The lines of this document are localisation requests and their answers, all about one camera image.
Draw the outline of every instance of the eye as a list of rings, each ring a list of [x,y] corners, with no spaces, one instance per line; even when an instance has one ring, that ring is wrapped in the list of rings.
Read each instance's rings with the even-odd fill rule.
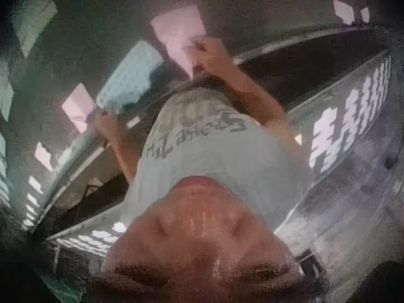
[[[291,269],[291,264],[260,264],[257,266],[244,268],[241,270],[240,274],[237,275],[237,279],[238,281],[245,283],[263,283],[286,275]]]

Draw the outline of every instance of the white t-shirt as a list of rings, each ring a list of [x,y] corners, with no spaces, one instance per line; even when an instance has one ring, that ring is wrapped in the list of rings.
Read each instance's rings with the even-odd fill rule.
[[[216,180],[271,229],[304,198],[314,181],[310,167],[226,97],[194,88],[171,97],[146,140],[137,175],[122,207],[129,226],[181,179]]]

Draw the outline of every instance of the fingers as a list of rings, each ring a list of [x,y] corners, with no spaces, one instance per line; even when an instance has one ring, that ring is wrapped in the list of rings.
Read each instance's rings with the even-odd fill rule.
[[[203,50],[197,49],[195,46],[189,46],[184,49],[187,57],[191,60],[194,64],[203,64],[206,58],[206,52]]]
[[[206,51],[210,51],[212,48],[223,46],[222,40],[218,38],[212,38],[208,36],[197,36],[192,39],[196,45],[201,45]]]

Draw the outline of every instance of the light blue cloth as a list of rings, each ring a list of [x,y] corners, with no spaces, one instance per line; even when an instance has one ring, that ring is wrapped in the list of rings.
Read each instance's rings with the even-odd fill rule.
[[[97,96],[99,107],[111,108],[118,114],[122,107],[136,103],[150,88],[150,74],[163,63],[163,58],[149,43],[140,40],[122,60]]]
[[[306,163],[219,92],[195,88],[174,95],[159,113],[137,176],[122,207],[130,225],[181,179],[211,177],[276,229],[314,182]]]

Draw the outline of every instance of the pink paper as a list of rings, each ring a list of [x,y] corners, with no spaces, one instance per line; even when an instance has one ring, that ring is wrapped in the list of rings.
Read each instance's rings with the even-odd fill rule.
[[[62,109],[78,131],[84,133],[87,130],[87,117],[95,110],[95,102],[80,83],[62,104]]]
[[[157,39],[165,44],[168,55],[192,78],[193,64],[183,48],[192,45],[191,39],[206,35],[196,5],[175,9],[151,21]]]

